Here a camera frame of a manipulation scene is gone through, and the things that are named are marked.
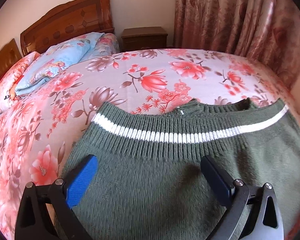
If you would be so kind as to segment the pink floral curtain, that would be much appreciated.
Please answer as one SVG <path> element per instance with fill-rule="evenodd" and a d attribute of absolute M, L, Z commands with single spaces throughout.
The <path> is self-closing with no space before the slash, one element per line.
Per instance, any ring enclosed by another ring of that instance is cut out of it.
<path fill-rule="evenodd" d="M 300 76 L 300 10 L 293 0 L 175 0 L 173 44 L 259 61 L 293 88 Z"/>

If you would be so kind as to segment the dark wooden nightstand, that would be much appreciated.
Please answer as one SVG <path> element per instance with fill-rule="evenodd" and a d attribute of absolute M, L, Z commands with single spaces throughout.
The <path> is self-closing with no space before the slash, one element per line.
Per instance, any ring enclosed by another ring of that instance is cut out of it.
<path fill-rule="evenodd" d="M 168 33 L 162 27 L 124 29 L 121 35 L 122 51 L 167 48 Z"/>

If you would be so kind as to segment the blue floral folded quilt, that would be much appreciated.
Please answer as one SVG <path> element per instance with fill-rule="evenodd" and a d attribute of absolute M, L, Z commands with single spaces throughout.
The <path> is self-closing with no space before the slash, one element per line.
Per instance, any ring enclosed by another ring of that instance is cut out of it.
<path fill-rule="evenodd" d="M 119 42 L 112 33 L 91 32 L 51 46 L 28 66 L 15 93 L 29 94 L 73 64 L 119 52 Z"/>

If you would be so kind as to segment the pink floral bed sheet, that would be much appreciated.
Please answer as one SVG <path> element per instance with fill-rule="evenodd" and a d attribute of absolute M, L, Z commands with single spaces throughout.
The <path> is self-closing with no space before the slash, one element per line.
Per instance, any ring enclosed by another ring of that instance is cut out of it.
<path fill-rule="evenodd" d="M 192 99 L 258 107 L 282 99 L 300 124 L 295 100 L 265 65 L 215 51 L 141 50 L 89 59 L 0 114 L 0 232 L 13 239 L 25 184 L 53 182 L 104 102 L 132 114 L 164 114 Z"/>

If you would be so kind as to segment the green and cream knit sweater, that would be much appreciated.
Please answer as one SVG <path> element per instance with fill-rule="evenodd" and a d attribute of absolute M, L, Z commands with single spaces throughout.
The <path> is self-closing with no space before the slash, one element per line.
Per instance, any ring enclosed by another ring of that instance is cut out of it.
<path fill-rule="evenodd" d="M 282 100 L 191 100 L 163 115 L 106 102 L 63 174 L 90 154 L 98 172 L 74 212 L 93 239 L 205 239 L 224 213 L 200 171 L 206 155 L 249 185 L 271 183 L 285 233 L 300 217 L 300 127 Z"/>

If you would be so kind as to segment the wooden headboard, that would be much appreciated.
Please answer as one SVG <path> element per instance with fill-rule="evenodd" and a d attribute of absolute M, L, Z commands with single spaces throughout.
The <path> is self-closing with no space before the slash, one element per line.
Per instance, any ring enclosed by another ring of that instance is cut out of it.
<path fill-rule="evenodd" d="M 73 0 L 49 10 L 20 34 L 24 56 L 90 32 L 114 33 L 110 0 Z"/>

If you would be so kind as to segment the pink floral pillow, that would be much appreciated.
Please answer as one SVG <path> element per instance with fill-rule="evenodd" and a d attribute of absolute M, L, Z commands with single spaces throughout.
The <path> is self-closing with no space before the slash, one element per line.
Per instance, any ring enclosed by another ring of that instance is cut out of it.
<path fill-rule="evenodd" d="M 18 97 L 14 91 L 29 66 L 40 57 L 36 51 L 16 62 L 0 80 L 0 114 L 14 106 Z"/>

